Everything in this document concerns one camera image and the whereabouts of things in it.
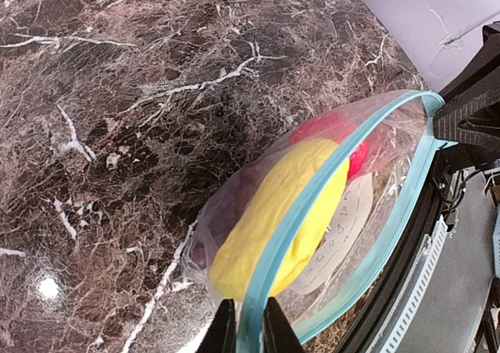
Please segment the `red toy fruit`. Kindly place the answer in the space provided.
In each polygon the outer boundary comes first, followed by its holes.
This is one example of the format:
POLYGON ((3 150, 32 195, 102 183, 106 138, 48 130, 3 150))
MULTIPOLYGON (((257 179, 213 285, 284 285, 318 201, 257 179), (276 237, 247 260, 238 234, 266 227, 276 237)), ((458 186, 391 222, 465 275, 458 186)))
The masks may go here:
MULTIPOLYGON (((344 116, 338 113, 330 112, 321 116, 313 117, 298 126, 291 134, 291 144, 297 144, 304 140, 313 138, 326 138, 331 141, 341 144, 348 138, 357 126, 349 122, 344 116)), ((369 144, 364 141, 350 155, 349 171, 347 181, 353 180, 361 171, 368 159, 369 144)))

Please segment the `yellow toy corn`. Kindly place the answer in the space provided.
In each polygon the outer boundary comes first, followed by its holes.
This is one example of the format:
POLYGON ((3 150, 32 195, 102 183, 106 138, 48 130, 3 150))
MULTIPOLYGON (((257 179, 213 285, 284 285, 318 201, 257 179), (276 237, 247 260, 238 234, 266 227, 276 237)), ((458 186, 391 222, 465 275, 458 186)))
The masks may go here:
MULTIPOLYGON (((222 296, 244 300, 269 239, 305 185, 337 148, 338 144, 329 139, 302 141, 268 172, 212 262, 209 279, 222 296)), ((320 193, 285 255, 271 295, 289 287, 308 265, 344 193, 349 166, 345 161, 320 193)))

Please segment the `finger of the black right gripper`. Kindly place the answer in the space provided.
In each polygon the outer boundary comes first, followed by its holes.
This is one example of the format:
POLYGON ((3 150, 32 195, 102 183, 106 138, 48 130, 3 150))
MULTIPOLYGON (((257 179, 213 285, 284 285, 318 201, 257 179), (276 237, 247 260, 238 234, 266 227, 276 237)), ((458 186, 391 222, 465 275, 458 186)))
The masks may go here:
POLYGON ((482 28, 483 45, 444 87, 445 106, 433 119, 437 138, 499 149, 499 24, 482 28))

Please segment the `purple toy grapes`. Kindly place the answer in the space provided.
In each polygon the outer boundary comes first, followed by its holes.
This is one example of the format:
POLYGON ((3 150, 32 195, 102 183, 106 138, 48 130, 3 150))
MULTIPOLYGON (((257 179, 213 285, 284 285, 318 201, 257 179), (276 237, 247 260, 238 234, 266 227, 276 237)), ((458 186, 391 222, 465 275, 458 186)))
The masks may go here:
POLYGON ((269 166, 246 165, 233 174, 198 214, 194 233, 184 253, 190 277, 204 277, 215 254, 242 217, 269 166))

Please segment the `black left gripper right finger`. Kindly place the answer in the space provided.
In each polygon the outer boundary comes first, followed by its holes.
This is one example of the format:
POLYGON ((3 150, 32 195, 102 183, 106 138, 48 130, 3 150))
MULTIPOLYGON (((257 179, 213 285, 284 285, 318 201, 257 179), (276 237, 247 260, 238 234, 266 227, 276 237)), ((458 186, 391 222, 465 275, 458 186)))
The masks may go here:
POLYGON ((265 353, 305 352, 276 298, 268 299, 262 333, 265 353))

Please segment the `clear zip top bag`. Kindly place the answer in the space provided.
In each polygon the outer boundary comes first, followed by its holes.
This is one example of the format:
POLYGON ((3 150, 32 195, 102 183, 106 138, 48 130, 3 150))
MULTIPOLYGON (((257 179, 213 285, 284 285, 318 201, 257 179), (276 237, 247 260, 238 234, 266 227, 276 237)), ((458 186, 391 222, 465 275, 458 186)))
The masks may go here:
POLYGON ((206 202, 182 255, 217 304, 201 352, 300 352, 376 282, 443 145, 430 91, 308 119, 206 202))

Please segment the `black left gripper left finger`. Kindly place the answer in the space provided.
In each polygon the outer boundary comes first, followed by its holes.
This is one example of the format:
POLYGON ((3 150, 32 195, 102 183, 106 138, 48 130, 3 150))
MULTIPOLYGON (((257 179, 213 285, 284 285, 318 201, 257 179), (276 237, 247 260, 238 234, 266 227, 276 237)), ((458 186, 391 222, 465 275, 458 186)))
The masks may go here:
POLYGON ((223 299, 197 353, 235 353, 237 340, 235 315, 234 300, 223 299))

